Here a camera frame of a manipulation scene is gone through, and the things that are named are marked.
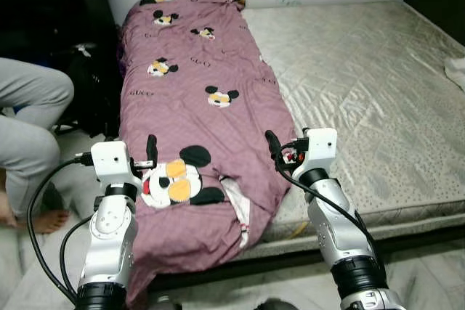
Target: pink blanket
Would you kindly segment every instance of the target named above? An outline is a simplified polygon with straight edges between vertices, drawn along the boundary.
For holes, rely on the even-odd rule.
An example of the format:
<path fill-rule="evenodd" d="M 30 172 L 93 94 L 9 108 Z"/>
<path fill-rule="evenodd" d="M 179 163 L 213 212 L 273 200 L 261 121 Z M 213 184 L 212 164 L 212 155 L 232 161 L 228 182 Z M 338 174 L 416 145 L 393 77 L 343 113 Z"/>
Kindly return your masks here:
<path fill-rule="evenodd" d="M 256 243 L 289 187 L 264 132 L 288 141 L 294 124 L 242 8 L 243 0 L 142 0 L 126 18 L 120 135 L 135 159 L 146 157 L 148 134 L 158 138 L 158 167 L 137 200 L 133 309 L 144 308 L 157 273 L 229 261 L 244 232 L 246 247 Z M 250 224 L 222 188 L 225 176 L 250 202 Z"/>

